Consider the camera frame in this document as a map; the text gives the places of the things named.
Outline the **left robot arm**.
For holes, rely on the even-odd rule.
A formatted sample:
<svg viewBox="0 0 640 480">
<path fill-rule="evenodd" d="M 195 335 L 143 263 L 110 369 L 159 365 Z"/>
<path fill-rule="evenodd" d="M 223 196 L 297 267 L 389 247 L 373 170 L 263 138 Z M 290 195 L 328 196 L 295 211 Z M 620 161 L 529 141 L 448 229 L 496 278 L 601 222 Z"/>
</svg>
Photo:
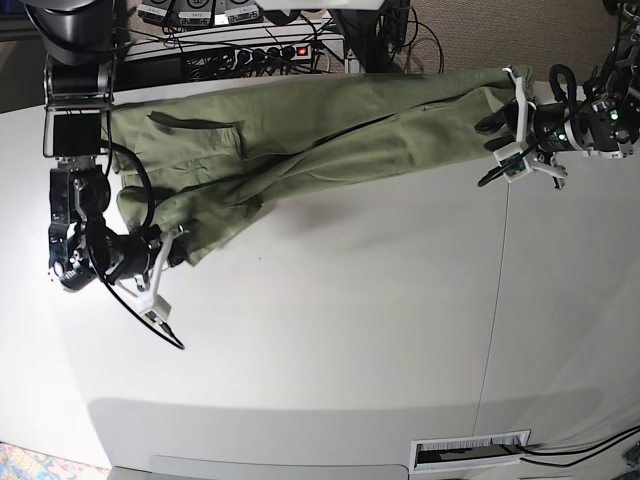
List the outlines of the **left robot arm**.
<svg viewBox="0 0 640 480">
<path fill-rule="evenodd" d="M 604 6 L 617 17 L 615 40 L 604 64 L 583 86 L 572 69 L 554 64 L 548 75 L 554 101 L 541 104 L 522 74 L 512 66 L 503 69 L 515 97 L 475 125 L 485 136 L 506 131 L 484 145 L 497 166 L 478 181 L 479 187 L 500 177 L 513 183 L 542 172 L 560 190 L 567 171 L 556 159 L 559 153 L 622 159 L 639 147 L 639 3 L 606 1 Z"/>
</svg>

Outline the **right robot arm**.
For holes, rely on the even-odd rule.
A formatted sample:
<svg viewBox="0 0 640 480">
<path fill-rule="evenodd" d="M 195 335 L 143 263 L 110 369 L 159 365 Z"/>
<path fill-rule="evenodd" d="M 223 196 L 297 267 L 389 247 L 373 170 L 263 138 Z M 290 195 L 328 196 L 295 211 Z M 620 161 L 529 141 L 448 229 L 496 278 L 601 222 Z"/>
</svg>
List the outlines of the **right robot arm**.
<svg viewBox="0 0 640 480">
<path fill-rule="evenodd" d="M 107 288 L 132 279 L 136 317 L 167 329 L 170 304 L 158 293 L 164 266 L 182 230 L 164 233 L 154 224 L 156 202 L 148 174 L 131 150 L 114 142 L 112 111 L 118 57 L 110 1 L 27 1 L 26 14 L 41 34 L 45 122 L 43 155 L 50 172 L 49 268 L 67 290 L 94 280 Z M 142 183 L 143 218 L 129 233 L 111 230 L 104 214 L 111 199 L 109 161 L 120 153 Z"/>
</svg>

